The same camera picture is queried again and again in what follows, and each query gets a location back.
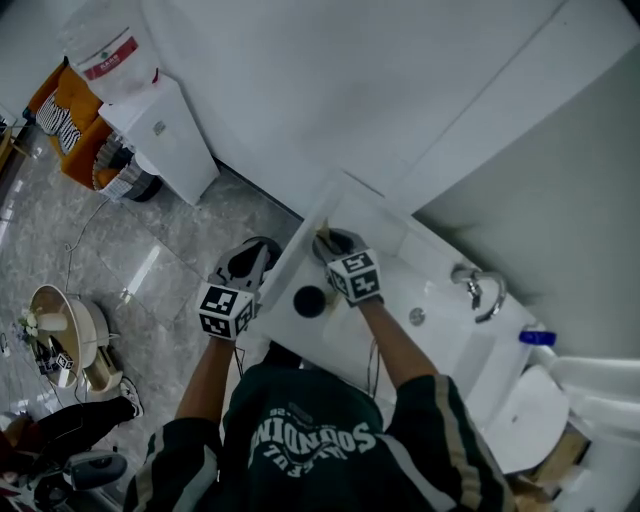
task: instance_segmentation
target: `small box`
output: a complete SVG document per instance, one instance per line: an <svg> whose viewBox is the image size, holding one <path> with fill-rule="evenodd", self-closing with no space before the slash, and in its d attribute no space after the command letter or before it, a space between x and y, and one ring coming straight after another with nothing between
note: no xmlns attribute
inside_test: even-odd
<svg viewBox="0 0 640 512"><path fill-rule="evenodd" d="M380 267L372 249L332 261L327 267L333 286L350 302L380 295Z"/></svg>
<svg viewBox="0 0 640 512"><path fill-rule="evenodd" d="M198 317L209 336L235 340L256 315L255 294L203 283L198 292Z"/></svg>
<svg viewBox="0 0 640 512"><path fill-rule="evenodd" d="M536 468L528 472L527 478L537 485L557 484L582 458L589 444L590 441L580 432L567 426L552 452Z"/></svg>
<svg viewBox="0 0 640 512"><path fill-rule="evenodd" d="M60 352L56 358L56 363L62 370L71 370L73 368L73 359L66 352Z"/></svg>
<svg viewBox="0 0 640 512"><path fill-rule="evenodd" d="M507 480L513 492L518 512L552 512L553 503L544 489L523 476L510 475Z"/></svg>

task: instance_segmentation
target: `black pants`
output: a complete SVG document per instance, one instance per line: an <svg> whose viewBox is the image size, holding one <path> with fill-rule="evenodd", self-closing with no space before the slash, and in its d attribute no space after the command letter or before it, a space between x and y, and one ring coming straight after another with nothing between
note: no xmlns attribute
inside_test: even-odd
<svg viewBox="0 0 640 512"><path fill-rule="evenodd" d="M116 425L133 419L129 400L120 396L108 402L72 405L38 422L44 438L43 455L64 463L76 453L90 449Z"/></svg>

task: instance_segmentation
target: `sink drain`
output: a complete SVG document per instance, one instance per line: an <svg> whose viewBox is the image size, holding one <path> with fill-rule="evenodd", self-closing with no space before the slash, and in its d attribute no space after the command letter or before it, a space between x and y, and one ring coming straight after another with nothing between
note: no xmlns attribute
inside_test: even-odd
<svg viewBox="0 0 640 512"><path fill-rule="evenodd" d="M409 313L409 322L416 327L422 325L426 319L427 315L422 308L413 308Z"/></svg>

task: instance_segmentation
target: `white toilet lid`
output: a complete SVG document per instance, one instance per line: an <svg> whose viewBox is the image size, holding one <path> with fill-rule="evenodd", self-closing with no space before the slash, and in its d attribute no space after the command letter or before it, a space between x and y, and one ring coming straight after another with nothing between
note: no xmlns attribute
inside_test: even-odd
<svg viewBox="0 0 640 512"><path fill-rule="evenodd" d="M522 374L484 438L503 473L540 464L560 440L569 400L542 366Z"/></svg>

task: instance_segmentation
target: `jacket sleeve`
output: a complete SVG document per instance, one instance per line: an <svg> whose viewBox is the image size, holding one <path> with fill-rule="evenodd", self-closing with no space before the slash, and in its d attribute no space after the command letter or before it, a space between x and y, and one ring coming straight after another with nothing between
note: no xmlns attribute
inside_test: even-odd
<svg viewBox="0 0 640 512"><path fill-rule="evenodd" d="M444 375L403 384L387 429L417 471L462 510L514 511L515 502L456 385Z"/></svg>
<svg viewBox="0 0 640 512"><path fill-rule="evenodd" d="M218 476L218 425L172 421L149 441L147 460L129 483L124 511L193 510Z"/></svg>

